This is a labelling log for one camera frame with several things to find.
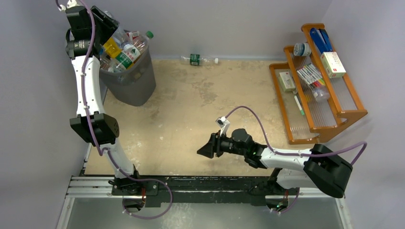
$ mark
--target trash can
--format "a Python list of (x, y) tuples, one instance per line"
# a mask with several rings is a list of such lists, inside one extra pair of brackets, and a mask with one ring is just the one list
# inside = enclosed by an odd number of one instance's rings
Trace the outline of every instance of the trash can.
[(100, 69), (99, 77), (119, 101), (142, 106), (156, 87), (149, 47), (130, 69), (121, 73)]

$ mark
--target white box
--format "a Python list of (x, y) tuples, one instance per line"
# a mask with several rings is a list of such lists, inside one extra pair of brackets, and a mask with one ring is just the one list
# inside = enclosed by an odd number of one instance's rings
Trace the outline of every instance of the white box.
[(340, 78), (346, 74), (346, 70), (336, 52), (324, 52), (320, 56), (320, 60), (329, 78)]
[(291, 73), (283, 72), (278, 75), (278, 80), (280, 81), (281, 87), (284, 92), (290, 92), (295, 89), (294, 81), (291, 78)]

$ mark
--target packaging box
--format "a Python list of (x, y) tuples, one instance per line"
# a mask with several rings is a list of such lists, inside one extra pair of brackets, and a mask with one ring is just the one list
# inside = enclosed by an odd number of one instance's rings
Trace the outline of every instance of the packaging box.
[(295, 89), (294, 81), (291, 77), (291, 73), (283, 72), (278, 75), (278, 80), (280, 81), (281, 87), (284, 92), (291, 92)]
[(346, 74), (346, 70), (336, 52), (324, 52), (320, 56), (320, 60), (329, 78), (340, 78)]

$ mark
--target orange wooden rack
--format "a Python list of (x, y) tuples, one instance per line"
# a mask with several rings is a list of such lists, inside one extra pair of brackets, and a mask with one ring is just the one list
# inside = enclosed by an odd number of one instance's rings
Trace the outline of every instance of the orange wooden rack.
[[(340, 79), (330, 79), (327, 76), (314, 41), (309, 34), (311, 28), (324, 29), (325, 25), (321, 23), (304, 24), (301, 27), (312, 51), (309, 57), (294, 56), (294, 46), (286, 46), (284, 53), (287, 62), (271, 64), (269, 67), (290, 144), (328, 142), (367, 114), (348, 74)], [(297, 74), (296, 69), (310, 62), (321, 72), (329, 91), (330, 99), (325, 102), (317, 103), (308, 86), (300, 80)], [(292, 103), (294, 95), (291, 92), (285, 93), (280, 90), (277, 74), (288, 70), (296, 84), (297, 96), (301, 100), (305, 118), (291, 118), (292, 115), (289, 114), (291, 112), (288, 113), (286, 110), (285, 102), (287, 101), (285, 100), (290, 100), (289, 102)], [(295, 106), (294, 112), (299, 113), (297, 105)]]

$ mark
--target white wall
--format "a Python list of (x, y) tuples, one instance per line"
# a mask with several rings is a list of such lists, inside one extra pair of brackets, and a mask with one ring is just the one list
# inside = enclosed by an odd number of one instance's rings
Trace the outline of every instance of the white wall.
[(1, 228), (55, 228), (87, 144), (70, 128), (75, 75), (64, 48), (69, 24), (53, 1), (0, 8)]
[(155, 34), (153, 57), (196, 52), (232, 59), (285, 59), (331, 0), (93, 0), (130, 30)]
[(355, 228), (403, 228), (405, 1), (334, 0), (323, 22), (369, 114), (331, 142), (369, 143), (346, 197)]

